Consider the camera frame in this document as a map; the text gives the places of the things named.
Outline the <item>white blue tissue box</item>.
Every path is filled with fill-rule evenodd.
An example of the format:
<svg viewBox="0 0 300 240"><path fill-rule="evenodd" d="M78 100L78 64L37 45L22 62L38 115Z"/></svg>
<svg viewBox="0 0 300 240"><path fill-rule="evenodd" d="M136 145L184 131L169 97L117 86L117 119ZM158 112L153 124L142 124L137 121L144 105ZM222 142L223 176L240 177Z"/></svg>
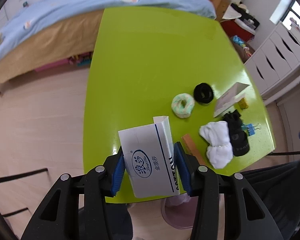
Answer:
<svg viewBox="0 0 300 240"><path fill-rule="evenodd" d="M125 166L136 198L177 196L178 171L168 116L119 131Z"/></svg>

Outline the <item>black sock bundle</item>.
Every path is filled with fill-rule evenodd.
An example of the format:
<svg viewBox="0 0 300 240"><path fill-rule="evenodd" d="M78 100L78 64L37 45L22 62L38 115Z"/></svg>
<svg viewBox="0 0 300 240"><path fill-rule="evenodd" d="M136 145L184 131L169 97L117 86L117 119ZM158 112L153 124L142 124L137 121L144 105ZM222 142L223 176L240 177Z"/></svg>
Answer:
<svg viewBox="0 0 300 240"><path fill-rule="evenodd" d="M250 150L248 135L242 128L243 121L238 110L226 113L222 120L228 125L229 138L234 156L241 157L247 154Z"/></svg>

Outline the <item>black scrunchie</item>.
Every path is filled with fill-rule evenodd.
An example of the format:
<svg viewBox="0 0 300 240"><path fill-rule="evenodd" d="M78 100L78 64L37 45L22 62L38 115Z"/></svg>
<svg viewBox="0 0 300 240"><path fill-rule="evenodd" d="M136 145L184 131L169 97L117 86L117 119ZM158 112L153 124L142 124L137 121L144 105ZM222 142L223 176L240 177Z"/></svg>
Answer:
<svg viewBox="0 0 300 240"><path fill-rule="evenodd" d="M200 83L194 88L193 97L198 103L209 104L214 98L213 89L207 83Z"/></svg>

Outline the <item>white purple paper box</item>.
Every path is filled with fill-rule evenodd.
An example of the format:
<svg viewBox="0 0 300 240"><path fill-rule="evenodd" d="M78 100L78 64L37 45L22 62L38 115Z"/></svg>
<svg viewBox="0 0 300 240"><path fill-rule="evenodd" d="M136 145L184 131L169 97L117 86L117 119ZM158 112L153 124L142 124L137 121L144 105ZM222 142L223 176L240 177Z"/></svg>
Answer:
<svg viewBox="0 0 300 240"><path fill-rule="evenodd" d="M224 111L232 107L234 104L238 103L244 98L245 93L242 93L249 87L248 84L237 82L232 87L230 87L222 96L216 100L215 110L213 117L216 118Z"/></svg>

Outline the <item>pink trash bin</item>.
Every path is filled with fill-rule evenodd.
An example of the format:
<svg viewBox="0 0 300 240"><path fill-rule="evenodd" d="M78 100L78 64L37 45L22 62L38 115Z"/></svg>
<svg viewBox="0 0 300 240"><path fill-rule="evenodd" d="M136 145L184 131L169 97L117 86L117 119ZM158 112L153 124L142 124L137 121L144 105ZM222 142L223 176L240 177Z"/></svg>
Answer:
<svg viewBox="0 0 300 240"><path fill-rule="evenodd" d="M198 197L188 194L168 197L161 201L161 214L165 222L180 230L192 229Z"/></svg>

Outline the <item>wooden clothespin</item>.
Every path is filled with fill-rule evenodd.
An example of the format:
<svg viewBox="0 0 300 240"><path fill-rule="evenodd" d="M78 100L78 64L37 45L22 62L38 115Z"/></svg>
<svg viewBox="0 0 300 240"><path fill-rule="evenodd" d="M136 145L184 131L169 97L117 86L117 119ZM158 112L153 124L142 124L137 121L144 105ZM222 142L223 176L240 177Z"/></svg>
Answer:
<svg viewBox="0 0 300 240"><path fill-rule="evenodd" d="M206 166L206 163L205 163L200 151L196 147L194 141L192 140L191 136L189 134L185 134L181 138L182 138L189 154L194 156L200 165Z"/></svg>

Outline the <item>white sock bundle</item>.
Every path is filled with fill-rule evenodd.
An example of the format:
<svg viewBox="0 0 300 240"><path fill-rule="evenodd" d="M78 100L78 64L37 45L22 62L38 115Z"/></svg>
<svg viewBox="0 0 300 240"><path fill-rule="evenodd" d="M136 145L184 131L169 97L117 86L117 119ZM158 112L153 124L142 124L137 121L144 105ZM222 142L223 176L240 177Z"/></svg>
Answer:
<svg viewBox="0 0 300 240"><path fill-rule="evenodd" d="M200 127L199 134L209 144L206 156L213 168L225 168L234 157L227 122L209 122Z"/></svg>

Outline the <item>blue binder clip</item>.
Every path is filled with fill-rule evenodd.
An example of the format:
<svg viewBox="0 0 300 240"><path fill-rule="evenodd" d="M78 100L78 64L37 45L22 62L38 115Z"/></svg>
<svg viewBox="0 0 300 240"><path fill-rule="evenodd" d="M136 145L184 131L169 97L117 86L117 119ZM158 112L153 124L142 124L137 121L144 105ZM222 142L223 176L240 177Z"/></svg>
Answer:
<svg viewBox="0 0 300 240"><path fill-rule="evenodd" d="M256 133L256 130L261 129L261 124L243 124L241 126L241 128L243 129L243 131L245 131L245 133L247 133L247 136L253 136Z"/></svg>

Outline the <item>yellow tape measure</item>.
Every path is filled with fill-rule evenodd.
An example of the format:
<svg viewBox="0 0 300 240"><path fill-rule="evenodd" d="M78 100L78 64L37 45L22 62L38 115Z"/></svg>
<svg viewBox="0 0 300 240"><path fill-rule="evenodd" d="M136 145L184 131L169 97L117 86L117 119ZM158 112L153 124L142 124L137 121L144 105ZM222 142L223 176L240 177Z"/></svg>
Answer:
<svg viewBox="0 0 300 240"><path fill-rule="evenodd" d="M242 98L241 100L239 100L238 105L239 105L240 109L247 109L249 107L245 98Z"/></svg>

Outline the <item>green table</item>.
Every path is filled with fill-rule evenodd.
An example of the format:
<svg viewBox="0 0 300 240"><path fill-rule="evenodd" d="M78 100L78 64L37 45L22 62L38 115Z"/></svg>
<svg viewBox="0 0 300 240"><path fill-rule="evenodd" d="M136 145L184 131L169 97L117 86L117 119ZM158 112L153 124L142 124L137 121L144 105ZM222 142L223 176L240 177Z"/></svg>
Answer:
<svg viewBox="0 0 300 240"><path fill-rule="evenodd" d="M118 132L168 116L174 141L189 134L198 150L207 143L199 128L214 120L215 103L196 104L187 119L175 116L173 98L209 84L215 98L245 83L245 124L259 127L250 151L219 174L230 176L275 149L263 100L221 25L189 12L156 7L108 8L102 15L90 66L83 129L83 165L88 172L120 148Z"/></svg>

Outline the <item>pink box under bed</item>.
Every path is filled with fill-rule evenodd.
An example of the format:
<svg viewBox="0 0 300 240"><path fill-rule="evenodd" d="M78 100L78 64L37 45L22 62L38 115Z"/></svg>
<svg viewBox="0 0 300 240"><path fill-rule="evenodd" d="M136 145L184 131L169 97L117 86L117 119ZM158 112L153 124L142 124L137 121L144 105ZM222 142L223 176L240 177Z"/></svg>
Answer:
<svg viewBox="0 0 300 240"><path fill-rule="evenodd" d="M64 64L68 64L68 63L69 63L68 59L62 59L62 60L59 60L59 61L48 63L48 64L46 64L44 66L38 67L38 68L35 69L35 71L36 72L42 72L44 70L47 70L47 69L50 69L50 68L59 67L59 66L62 66Z"/></svg>

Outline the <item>red storage box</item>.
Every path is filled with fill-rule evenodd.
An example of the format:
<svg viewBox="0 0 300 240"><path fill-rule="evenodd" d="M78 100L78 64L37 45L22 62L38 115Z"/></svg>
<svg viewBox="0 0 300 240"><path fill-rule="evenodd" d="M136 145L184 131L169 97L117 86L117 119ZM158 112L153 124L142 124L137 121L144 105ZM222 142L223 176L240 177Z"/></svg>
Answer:
<svg viewBox="0 0 300 240"><path fill-rule="evenodd" d="M229 38L238 36L244 41L249 41L255 36L255 33L239 26L234 20L224 20L221 22L221 26Z"/></svg>

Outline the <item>white drawer cabinet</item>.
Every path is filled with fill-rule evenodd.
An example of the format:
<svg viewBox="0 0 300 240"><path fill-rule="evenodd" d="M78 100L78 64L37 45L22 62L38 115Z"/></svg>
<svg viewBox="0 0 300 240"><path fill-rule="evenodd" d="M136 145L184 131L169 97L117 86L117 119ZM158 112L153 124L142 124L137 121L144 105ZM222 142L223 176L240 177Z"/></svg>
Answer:
<svg viewBox="0 0 300 240"><path fill-rule="evenodd" d="M299 26L287 29L279 22L244 65L261 95L291 81L300 70Z"/></svg>

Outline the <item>bed with blue sheet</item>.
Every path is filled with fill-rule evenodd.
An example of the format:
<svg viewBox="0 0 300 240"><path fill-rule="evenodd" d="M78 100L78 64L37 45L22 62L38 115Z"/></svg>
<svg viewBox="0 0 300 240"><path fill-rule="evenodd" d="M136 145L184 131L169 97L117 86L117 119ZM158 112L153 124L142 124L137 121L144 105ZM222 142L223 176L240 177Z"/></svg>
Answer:
<svg viewBox="0 0 300 240"><path fill-rule="evenodd" d="M125 6L217 16L210 0L41 0L0 29L0 86L18 75L92 51L104 10Z"/></svg>

